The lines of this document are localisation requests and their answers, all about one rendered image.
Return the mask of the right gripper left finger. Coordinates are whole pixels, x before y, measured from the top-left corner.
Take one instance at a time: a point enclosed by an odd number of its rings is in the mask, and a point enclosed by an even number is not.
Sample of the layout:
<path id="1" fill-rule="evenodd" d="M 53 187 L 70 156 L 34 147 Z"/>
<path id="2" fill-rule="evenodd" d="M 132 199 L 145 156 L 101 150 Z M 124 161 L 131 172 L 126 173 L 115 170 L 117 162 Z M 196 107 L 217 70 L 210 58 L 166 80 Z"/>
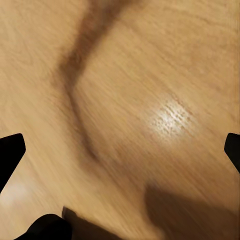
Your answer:
<path id="1" fill-rule="evenodd" d="M 0 138 L 0 193 L 26 152 L 22 133 Z"/>

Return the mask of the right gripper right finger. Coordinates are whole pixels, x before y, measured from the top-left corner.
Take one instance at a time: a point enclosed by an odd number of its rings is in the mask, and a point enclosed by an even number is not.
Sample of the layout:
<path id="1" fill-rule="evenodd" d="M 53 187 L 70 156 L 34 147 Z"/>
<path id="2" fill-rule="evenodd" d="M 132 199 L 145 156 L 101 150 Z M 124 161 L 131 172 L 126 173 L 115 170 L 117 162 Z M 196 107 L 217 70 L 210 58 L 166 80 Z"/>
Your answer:
<path id="1" fill-rule="evenodd" d="M 224 151 L 240 173 L 240 134 L 227 135 Z"/>

